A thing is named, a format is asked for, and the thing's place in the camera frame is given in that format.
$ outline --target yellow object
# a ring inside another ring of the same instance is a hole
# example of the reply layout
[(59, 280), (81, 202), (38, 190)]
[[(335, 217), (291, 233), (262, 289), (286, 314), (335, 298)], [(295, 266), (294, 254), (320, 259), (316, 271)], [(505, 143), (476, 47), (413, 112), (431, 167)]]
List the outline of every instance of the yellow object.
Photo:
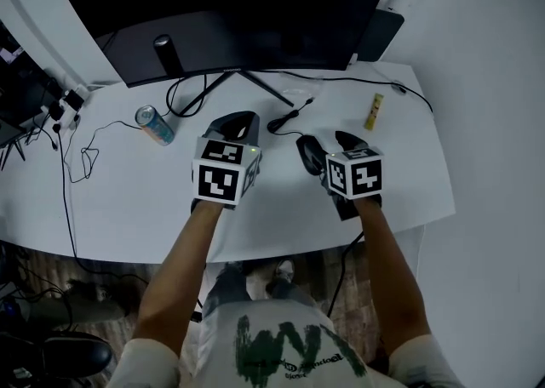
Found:
[(378, 109), (381, 107), (382, 99), (384, 99), (384, 96), (378, 93), (375, 94), (373, 106), (371, 107), (371, 111), (369, 112), (369, 116), (367, 116), (367, 120), (365, 121), (364, 125), (364, 128), (369, 131), (372, 131), (375, 127), (376, 115), (378, 114)]

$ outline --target jeans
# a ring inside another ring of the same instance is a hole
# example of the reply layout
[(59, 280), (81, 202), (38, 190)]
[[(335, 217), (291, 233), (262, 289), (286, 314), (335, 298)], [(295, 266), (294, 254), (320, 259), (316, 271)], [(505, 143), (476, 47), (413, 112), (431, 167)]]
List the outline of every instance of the jeans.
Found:
[[(281, 277), (275, 277), (268, 285), (267, 292), (273, 299), (294, 300), (306, 306), (316, 308), (314, 299), (303, 292), (294, 283)], [(208, 293), (203, 306), (203, 318), (210, 315), (220, 305), (232, 302), (251, 301), (246, 291), (246, 276), (235, 266), (227, 264), (215, 280), (214, 287)]]

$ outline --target white desk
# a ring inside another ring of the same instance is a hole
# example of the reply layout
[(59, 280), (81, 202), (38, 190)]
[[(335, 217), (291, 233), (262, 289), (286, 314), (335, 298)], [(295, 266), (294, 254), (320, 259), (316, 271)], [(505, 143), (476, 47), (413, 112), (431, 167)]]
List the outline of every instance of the white desk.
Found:
[[(421, 93), (409, 66), (377, 63), (384, 75)], [(360, 77), (383, 81), (365, 63), (346, 72), (304, 71), (308, 76)], [(276, 89), (285, 79), (259, 74)], [(80, 112), (67, 161), (74, 178), (82, 176), (79, 154), (98, 127), (121, 119), (134, 123), (145, 104), (165, 112), (164, 96), (172, 82), (128, 89), (104, 88)], [(202, 88), (202, 79), (183, 83), (177, 108)], [(385, 99), (372, 133), (364, 120), (374, 94)], [(296, 107), (304, 98), (292, 99)], [(192, 200), (191, 161), (196, 137), (209, 123), (235, 111), (255, 111), (261, 117), (261, 174), (236, 211), (225, 211), (215, 233), (209, 261), (247, 260), (297, 254), (348, 244), (360, 232), (358, 220), (341, 222), (333, 202), (303, 168), (295, 135), (278, 137), (267, 123), (291, 109), (280, 100), (235, 75), (207, 98), (195, 117), (166, 117), (175, 141), (157, 145), (145, 133), (120, 124), (101, 130), (100, 149), (89, 180), (67, 184), (67, 196), (78, 256), (95, 260), (160, 263), (189, 216)], [(455, 213), (450, 179), (426, 104), (389, 86), (356, 82), (324, 83), (320, 96), (283, 130), (315, 134), (326, 151), (339, 151), (337, 129), (363, 137), (385, 154), (384, 212), (393, 231), (403, 231)], [(65, 149), (68, 134), (63, 139)], [(0, 173), (0, 238), (26, 248), (72, 255), (62, 202), (60, 155), (47, 138), (25, 147), (26, 163), (13, 154)]]

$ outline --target cable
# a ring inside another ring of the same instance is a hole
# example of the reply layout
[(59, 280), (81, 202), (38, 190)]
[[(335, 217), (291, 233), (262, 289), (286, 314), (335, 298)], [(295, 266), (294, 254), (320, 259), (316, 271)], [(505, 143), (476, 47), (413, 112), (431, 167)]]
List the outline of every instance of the cable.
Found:
[[(203, 108), (203, 104), (204, 104), (204, 98), (207, 96), (207, 94), (203, 94), (203, 93), (200, 93), (194, 100), (192, 100), (189, 104), (187, 104), (181, 111), (175, 111), (174, 108), (172, 108), (172, 105), (174, 103), (174, 96), (175, 96), (175, 93), (176, 93), (176, 90), (178, 89), (178, 86), (183, 83), (184, 81), (186, 81), (187, 79), (189, 79), (190, 77), (183, 77), (183, 78), (180, 78), (178, 81), (176, 81), (174, 84), (172, 84), (170, 87), (169, 87), (169, 90), (167, 91), (167, 95), (166, 95), (166, 104), (167, 104), (167, 108), (169, 109), (164, 115), (166, 116), (167, 114), (169, 113), (172, 113), (174, 114), (175, 116), (177, 117), (193, 117), (195, 116), (199, 111), (201, 111), (201, 108)], [(204, 88), (203, 88), (203, 92), (206, 91), (206, 88), (208, 87), (207, 85), (207, 76), (204, 75)], [(170, 92), (174, 90), (174, 93), (172, 94), (172, 97), (170, 97)], [(197, 110), (195, 110), (193, 113), (191, 114), (186, 114), (191, 108), (193, 108), (196, 104), (198, 103), (198, 107), (197, 107)]]
[(314, 102), (314, 98), (310, 98), (305, 102), (305, 105), (302, 106), (299, 110), (293, 110), (286, 114), (285, 116), (282, 116), (278, 119), (274, 119), (271, 122), (267, 124), (267, 131), (274, 135), (288, 135), (288, 134), (299, 134), (301, 137), (303, 136), (303, 133), (300, 131), (289, 131), (287, 133), (277, 133), (277, 131), (282, 128), (286, 122), (288, 122), (290, 119), (296, 118), (299, 116), (299, 111), (301, 111), (303, 108), (305, 108), (307, 105), (310, 105)]
[[(48, 89), (49, 89), (49, 85), (51, 83), (57, 83), (57, 80), (54, 79), (53, 77), (51, 77), (45, 84), (45, 87), (43, 88), (43, 92), (42, 92), (42, 98), (40, 99), (40, 109), (42, 108), (42, 105), (43, 105), (43, 99), (45, 98), (45, 94), (47, 93)], [(33, 141), (36, 141), (37, 139), (39, 139), (40, 137), (40, 134), (42, 132), (44, 132), (48, 137), (49, 139), (51, 140), (51, 146), (53, 147), (53, 150), (56, 151), (58, 148), (57, 148), (57, 145), (54, 143), (53, 141), (53, 138), (51, 138), (51, 135), (49, 135), (49, 133), (43, 129), (43, 126), (45, 125), (46, 121), (48, 120), (49, 118), (49, 114), (47, 114), (47, 116), (43, 119), (43, 122), (42, 122), (42, 126), (39, 126), (37, 123), (36, 123), (36, 115), (32, 116), (32, 123), (34, 124), (34, 126), (36, 128), (38, 128), (38, 133), (37, 133), (37, 137), (35, 139), (32, 139), (30, 140), (27, 145), (30, 145)]]
[[(106, 125), (105, 127), (102, 127), (102, 128), (98, 128), (95, 130), (95, 133), (96, 131), (98, 131), (99, 129), (104, 129), (104, 128), (107, 128), (108, 126), (114, 124), (114, 123), (117, 123), (117, 122), (120, 122), (122, 123), (123, 125), (126, 125), (126, 126), (129, 126), (130, 128), (134, 128), (134, 126), (131, 126), (131, 125), (128, 125), (127, 123), (125, 122), (121, 122), (121, 121), (116, 121), (116, 122), (112, 122), (108, 125)], [(70, 225), (70, 215), (68, 214), (68, 205), (66, 203), (66, 175), (65, 175), (65, 160), (64, 160), (64, 153), (62, 151), (62, 140), (60, 139), (60, 134), (57, 133), (57, 137), (59, 137), (59, 147), (60, 147), (60, 168), (62, 170), (62, 200), (63, 200), (63, 203), (64, 203), (64, 206), (65, 206), (65, 214), (66, 214), (66, 224), (68, 226), (68, 233), (70, 234), (70, 243), (72, 245), (72, 252), (74, 254), (74, 260), (76, 261), (77, 265), (79, 265), (83, 270), (85, 270), (86, 272), (88, 273), (91, 273), (93, 275), (108, 275), (108, 276), (113, 276), (119, 280), (125, 278), (125, 277), (135, 277), (136, 279), (139, 279), (141, 280), (143, 283), (145, 283), (145, 285), (149, 285), (149, 282), (146, 281), (145, 279), (142, 279), (141, 277), (139, 277), (138, 275), (135, 275), (135, 274), (124, 274), (124, 275), (118, 275), (116, 273), (113, 273), (112, 271), (94, 271), (94, 270), (91, 270), (89, 268), (87, 268), (85, 265), (82, 264), (82, 262), (79, 260), (79, 258), (77, 257), (77, 252), (76, 252), (76, 245), (74, 244), (74, 236), (72, 235), (72, 226)]]
[(341, 277), (339, 278), (339, 282), (337, 283), (337, 289), (335, 290), (335, 294), (333, 294), (333, 299), (331, 300), (331, 304), (330, 304), (330, 310), (327, 311), (327, 317), (331, 317), (331, 312), (333, 312), (333, 306), (335, 306), (335, 300), (337, 298), (337, 295), (339, 294), (339, 290), (341, 289), (342, 281), (344, 280), (344, 273), (345, 273), (345, 271), (347, 269), (347, 267), (346, 267), (347, 255), (350, 253), (350, 251), (353, 249), (353, 247), (356, 245), (356, 243), (363, 236), (364, 236), (364, 232), (361, 231), (359, 233), (359, 235), (348, 245), (348, 247), (345, 248), (342, 251), (342, 256), (341, 256)]
[[(68, 147), (66, 148), (66, 153), (62, 157), (62, 162), (66, 165), (66, 168), (68, 169), (68, 177), (69, 177), (71, 183), (77, 184), (78, 182), (81, 182), (82, 180), (88, 180), (91, 177), (91, 173), (93, 172), (93, 167), (95, 165), (96, 158), (99, 157), (99, 153), (100, 153), (100, 150), (98, 148), (91, 147), (93, 145), (93, 141), (95, 141), (96, 133), (99, 132), (102, 129), (106, 129), (109, 126), (112, 126), (114, 123), (121, 123), (123, 126), (126, 126), (127, 128), (138, 129), (139, 131), (141, 130), (141, 128), (133, 126), (133, 125), (129, 125), (128, 123), (125, 123), (122, 120), (116, 120), (114, 122), (108, 123), (106, 126), (102, 126), (100, 128), (97, 128), (93, 132), (93, 137), (91, 138), (91, 141), (89, 142), (89, 144), (86, 147), (82, 147), (81, 150), (80, 150), (80, 153), (82, 154), (83, 176), (79, 180), (73, 180), (72, 179), (72, 171), (70, 169), (70, 166), (66, 162), (66, 156), (68, 155), (68, 151), (70, 150), (70, 145), (72, 144), (72, 137), (74, 136), (74, 134), (77, 131), (77, 128), (79, 127), (79, 122), (76, 121), (76, 128), (73, 130), (72, 134), (70, 135), (70, 140), (68, 141)], [(91, 157), (89, 155), (90, 152), (96, 152), (96, 155), (94, 157)], [(85, 158), (87, 158), (87, 160), (88, 160), (89, 170), (87, 169)]]
[(292, 77), (297, 77), (301, 79), (310, 79), (314, 81), (356, 81), (358, 83), (368, 83), (368, 84), (380, 84), (380, 85), (393, 85), (395, 87), (399, 87), (405, 91), (409, 91), (412, 94), (415, 94), (420, 99), (422, 99), (424, 102), (426, 102), (427, 106), (429, 107), (429, 110), (433, 113), (433, 107), (429, 103), (429, 101), (422, 96), (420, 93), (416, 92), (415, 90), (408, 88), (406, 85), (400, 84), (400, 83), (394, 83), (394, 82), (385, 82), (385, 81), (371, 81), (369, 79), (360, 79), (360, 78), (351, 78), (351, 77), (340, 77), (340, 78), (316, 78), (316, 77), (305, 77), (304, 75), (300, 75), (299, 73), (293, 73), (290, 71), (257, 71), (260, 73), (283, 73), (285, 75), (291, 75)]

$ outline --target black speaker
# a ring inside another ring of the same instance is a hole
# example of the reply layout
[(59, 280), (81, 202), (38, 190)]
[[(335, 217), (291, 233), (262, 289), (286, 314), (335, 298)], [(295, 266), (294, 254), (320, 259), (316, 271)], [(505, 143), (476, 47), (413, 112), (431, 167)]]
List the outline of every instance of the black speaker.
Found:
[(180, 59), (172, 43), (172, 38), (167, 34), (163, 34), (153, 41), (153, 47), (167, 75), (171, 78), (182, 77), (184, 71), (181, 68)]

